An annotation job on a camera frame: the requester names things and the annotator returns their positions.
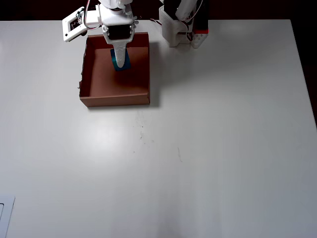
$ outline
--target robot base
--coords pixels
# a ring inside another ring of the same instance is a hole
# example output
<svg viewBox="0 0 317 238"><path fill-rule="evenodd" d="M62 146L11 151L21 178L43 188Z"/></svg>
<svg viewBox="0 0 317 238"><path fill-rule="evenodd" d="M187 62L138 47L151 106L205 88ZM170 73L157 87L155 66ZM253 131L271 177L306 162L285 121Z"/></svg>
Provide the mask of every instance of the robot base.
<svg viewBox="0 0 317 238"><path fill-rule="evenodd" d="M179 20L173 20L164 11L164 6L159 8L159 20L162 23L162 35L167 40L169 47L176 47L178 44L191 44L193 48L198 48L208 36L208 34L193 34L193 41L189 41L185 34L186 26ZM189 25L187 32L192 31L193 23Z"/></svg>

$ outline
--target open cardboard box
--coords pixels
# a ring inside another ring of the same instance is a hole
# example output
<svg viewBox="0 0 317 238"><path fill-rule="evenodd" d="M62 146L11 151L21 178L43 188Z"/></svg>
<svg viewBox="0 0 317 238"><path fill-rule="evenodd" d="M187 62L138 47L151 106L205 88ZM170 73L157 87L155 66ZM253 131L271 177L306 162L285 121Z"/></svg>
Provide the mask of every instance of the open cardboard box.
<svg viewBox="0 0 317 238"><path fill-rule="evenodd" d="M80 100L87 107L150 103L149 36L135 33L127 44L131 68L115 71L103 35L88 36L84 54Z"/></svg>

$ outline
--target table surface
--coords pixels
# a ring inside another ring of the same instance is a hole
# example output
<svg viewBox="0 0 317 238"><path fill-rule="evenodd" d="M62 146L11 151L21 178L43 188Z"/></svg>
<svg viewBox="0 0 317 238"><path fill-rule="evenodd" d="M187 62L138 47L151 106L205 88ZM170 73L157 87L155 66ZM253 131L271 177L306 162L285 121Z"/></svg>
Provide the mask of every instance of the table surface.
<svg viewBox="0 0 317 238"><path fill-rule="evenodd" d="M168 48L141 21L151 105L88 109L86 37L0 22L7 238L317 236L317 130L291 22L209 28L199 49Z"/></svg>

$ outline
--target blue block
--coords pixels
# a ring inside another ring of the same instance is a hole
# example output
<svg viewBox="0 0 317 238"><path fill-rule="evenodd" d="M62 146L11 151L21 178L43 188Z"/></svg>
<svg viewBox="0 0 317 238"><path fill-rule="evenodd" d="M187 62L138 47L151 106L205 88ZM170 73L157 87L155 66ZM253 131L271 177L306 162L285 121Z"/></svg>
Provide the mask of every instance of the blue block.
<svg viewBox="0 0 317 238"><path fill-rule="evenodd" d="M130 58L129 58L127 49L125 49L125 61L122 68L119 68L117 65L117 61L115 60L114 49L111 49L110 53L111 53L112 63L113 63L115 71L122 71L122 70L131 68Z"/></svg>

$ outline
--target dark background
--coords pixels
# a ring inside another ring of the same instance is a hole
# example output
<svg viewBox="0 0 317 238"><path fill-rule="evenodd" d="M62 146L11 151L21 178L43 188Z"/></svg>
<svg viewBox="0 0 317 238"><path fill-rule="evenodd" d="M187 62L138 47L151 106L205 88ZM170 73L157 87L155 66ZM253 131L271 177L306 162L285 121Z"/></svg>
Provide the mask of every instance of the dark background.
<svg viewBox="0 0 317 238"><path fill-rule="evenodd" d="M291 19L301 63L317 121L317 26L315 1L311 0L209 0L209 19ZM87 0L3 0L0 20L62 20ZM91 0L91 5L98 4ZM159 18L159 0L134 0L138 19Z"/></svg>

